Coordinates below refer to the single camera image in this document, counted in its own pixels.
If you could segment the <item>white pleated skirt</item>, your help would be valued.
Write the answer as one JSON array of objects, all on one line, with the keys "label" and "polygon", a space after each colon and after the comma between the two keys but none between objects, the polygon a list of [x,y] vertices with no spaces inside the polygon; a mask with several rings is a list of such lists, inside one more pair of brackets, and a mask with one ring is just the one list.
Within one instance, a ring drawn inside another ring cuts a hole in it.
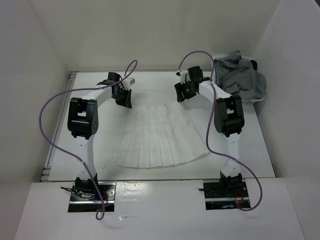
[{"label": "white pleated skirt", "polygon": [[187,164],[208,153],[186,109],[177,102],[129,110],[115,164],[156,169]]}]

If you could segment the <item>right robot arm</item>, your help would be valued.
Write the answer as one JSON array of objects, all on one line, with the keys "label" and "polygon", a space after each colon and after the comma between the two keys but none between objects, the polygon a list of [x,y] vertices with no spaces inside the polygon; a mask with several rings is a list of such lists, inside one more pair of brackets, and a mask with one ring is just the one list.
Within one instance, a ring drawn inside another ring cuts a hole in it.
[{"label": "right robot arm", "polygon": [[179,69],[176,75],[180,82],[174,85],[177,101],[183,102],[197,94],[212,102],[212,113],[206,131],[206,144],[209,144],[210,127],[223,136],[227,144],[227,153],[215,154],[227,157],[220,170],[218,191],[225,197],[233,196],[241,188],[242,173],[239,164],[239,140],[245,125],[242,99],[231,95],[218,87],[210,77],[205,77],[199,66],[187,70]]}]

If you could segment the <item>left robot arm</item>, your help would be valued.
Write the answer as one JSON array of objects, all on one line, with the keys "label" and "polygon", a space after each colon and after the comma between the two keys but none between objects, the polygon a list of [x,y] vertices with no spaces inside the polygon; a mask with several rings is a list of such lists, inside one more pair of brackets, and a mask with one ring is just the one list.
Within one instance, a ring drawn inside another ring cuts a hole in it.
[{"label": "left robot arm", "polygon": [[98,108],[109,99],[119,106],[131,109],[131,86],[135,79],[122,77],[116,72],[108,73],[94,90],[83,97],[73,97],[69,102],[67,128],[76,146],[80,161],[74,183],[74,193],[88,200],[99,198],[98,174],[94,164],[94,137],[99,128]]}]

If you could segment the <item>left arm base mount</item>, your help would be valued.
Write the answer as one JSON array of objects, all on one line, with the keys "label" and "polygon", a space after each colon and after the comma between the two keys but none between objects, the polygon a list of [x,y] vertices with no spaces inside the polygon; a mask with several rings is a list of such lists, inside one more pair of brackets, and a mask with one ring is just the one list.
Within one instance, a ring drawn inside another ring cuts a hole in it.
[{"label": "left arm base mount", "polygon": [[103,202],[101,201],[99,194],[96,193],[95,188],[93,188],[94,193],[76,190],[75,185],[72,187],[61,186],[60,188],[70,193],[68,204],[69,213],[98,212],[99,210],[102,210],[103,202],[106,212],[113,212],[115,209],[115,183],[103,183],[98,185]]}]

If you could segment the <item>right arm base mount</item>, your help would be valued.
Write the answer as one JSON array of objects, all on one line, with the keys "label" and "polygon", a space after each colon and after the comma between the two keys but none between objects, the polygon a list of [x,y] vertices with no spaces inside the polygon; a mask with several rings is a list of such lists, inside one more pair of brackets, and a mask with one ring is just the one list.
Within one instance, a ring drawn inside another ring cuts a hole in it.
[{"label": "right arm base mount", "polygon": [[204,180],[199,191],[204,194],[206,210],[250,209],[251,203],[246,182],[235,190],[223,193],[218,180]]}]

